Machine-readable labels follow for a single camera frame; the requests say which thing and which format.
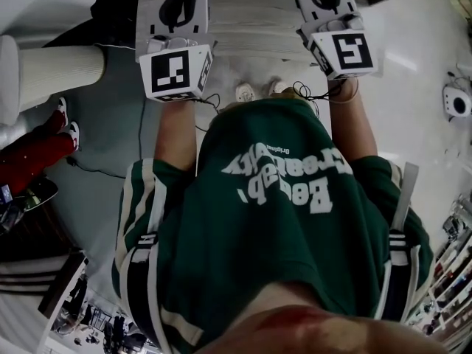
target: forearm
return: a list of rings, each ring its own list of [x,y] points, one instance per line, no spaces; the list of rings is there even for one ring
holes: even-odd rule
[[[329,81],[332,89],[339,81]],[[355,93],[355,79],[348,79],[341,93],[330,95],[330,100],[342,102],[349,100]],[[330,103],[331,132],[333,142],[348,162],[366,156],[377,155],[374,134],[367,119],[361,95],[345,104]]]
[[[193,101],[165,103],[157,134],[154,158],[190,170],[197,158]]]

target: shoe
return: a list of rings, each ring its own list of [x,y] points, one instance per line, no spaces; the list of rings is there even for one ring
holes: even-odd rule
[[[67,103],[66,103],[66,99],[64,97],[61,97],[59,99],[58,110],[64,116],[64,124],[63,124],[62,127],[67,126],[69,124],[69,117],[67,116]]]
[[[242,83],[236,87],[236,100],[239,103],[250,103],[255,99],[254,89],[248,83]]]
[[[273,93],[282,93],[288,88],[288,85],[281,78],[277,77],[272,81],[271,85],[268,87],[268,95],[270,96]]]
[[[71,122],[71,129],[69,130],[69,135],[72,137],[72,140],[74,141],[74,150],[78,150],[80,130],[79,130],[79,125],[77,124],[77,122]]]

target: white device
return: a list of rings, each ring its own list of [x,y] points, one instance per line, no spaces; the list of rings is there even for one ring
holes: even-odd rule
[[[329,80],[377,70],[354,0],[296,0],[297,31]],[[155,0],[147,54],[139,57],[146,96],[161,102],[202,96],[213,62],[208,0]]]
[[[468,117],[472,114],[470,96],[462,89],[446,86],[442,90],[444,110],[453,117]]]
[[[298,30],[328,80],[377,71],[354,0],[296,0],[305,23]]]
[[[200,98],[213,62],[208,0],[156,0],[147,54],[139,57],[146,97],[160,102]]]

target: black cable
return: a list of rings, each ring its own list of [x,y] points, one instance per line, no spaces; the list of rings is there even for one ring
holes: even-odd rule
[[[292,88],[294,89],[295,93],[303,98],[304,100],[307,100],[311,103],[313,103],[315,107],[315,115],[316,118],[319,118],[319,108],[318,104],[315,102],[315,100],[325,100],[329,101],[329,96],[337,96],[341,93],[342,86],[346,83],[346,79],[343,79],[338,85],[332,87],[329,89],[325,94],[321,94],[319,96],[312,96],[311,95],[311,89],[309,86],[306,86],[304,83],[301,81],[296,81],[293,85]]]
[[[214,104],[214,103],[211,103],[209,101],[210,98],[213,98],[214,96],[218,97],[218,103],[217,104]],[[214,93],[212,94],[211,96],[205,98],[205,99],[201,99],[201,98],[194,98],[192,99],[192,101],[196,102],[196,103],[203,103],[205,105],[210,105],[213,107],[213,109],[215,110],[215,113],[216,115],[219,115],[220,111],[218,110],[218,108],[220,107],[220,104],[221,104],[221,98],[220,98],[220,95],[218,93]],[[197,125],[195,125],[195,127],[200,130],[200,131],[203,131],[204,133],[208,132],[208,130],[204,130],[203,128],[200,128],[198,127]]]
[[[145,117],[146,101],[148,101],[148,99],[145,96],[145,98],[142,101],[141,117],[139,118],[139,130],[138,130],[139,160],[142,160],[141,131],[142,131],[142,121]]]
[[[80,165],[79,162],[74,159],[72,156],[67,156],[66,157],[66,162],[67,164],[71,165],[72,167],[78,167],[79,169],[83,170],[84,172],[89,172],[89,173],[102,173],[106,176],[114,177],[114,178],[120,178],[120,179],[126,179],[126,177],[117,175],[112,172],[108,172],[107,170],[102,170],[102,169],[90,169],[87,167],[84,167],[83,165]]]

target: sleeve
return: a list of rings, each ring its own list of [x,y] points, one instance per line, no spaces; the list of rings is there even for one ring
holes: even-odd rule
[[[119,275],[128,253],[137,246],[141,236],[150,233],[150,221],[157,217],[161,222],[180,202],[194,178],[194,172],[184,172],[154,159],[135,162],[128,168],[119,200],[117,243],[111,269],[113,287],[120,299]]]
[[[379,209],[389,226],[397,209],[402,184],[400,168],[378,156],[368,156],[350,164],[354,176],[367,197]],[[421,219],[410,207],[406,216],[404,232],[413,246],[420,246],[420,272],[414,305],[419,302],[431,285],[434,274],[434,255],[429,245],[429,236]]]

